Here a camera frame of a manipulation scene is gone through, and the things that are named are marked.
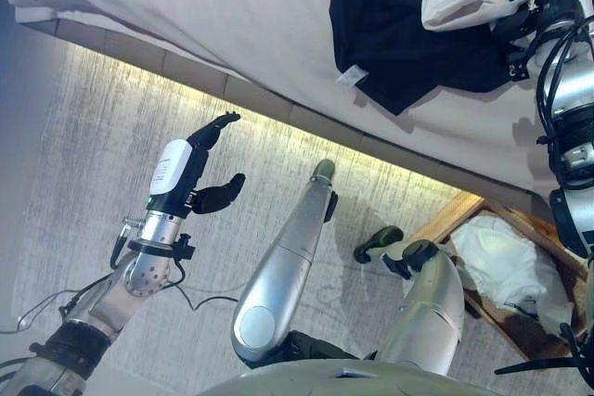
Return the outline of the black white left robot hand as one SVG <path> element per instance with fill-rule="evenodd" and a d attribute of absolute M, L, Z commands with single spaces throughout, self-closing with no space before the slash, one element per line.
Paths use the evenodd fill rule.
<path fill-rule="evenodd" d="M 185 219 L 191 212 L 218 212 L 235 201 L 245 183 L 243 173 L 235 174 L 224 185 L 201 190 L 196 186 L 221 131 L 239 119 L 238 113 L 228 112 L 188 138 L 168 143 L 150 180 L 147 209 Z"/>

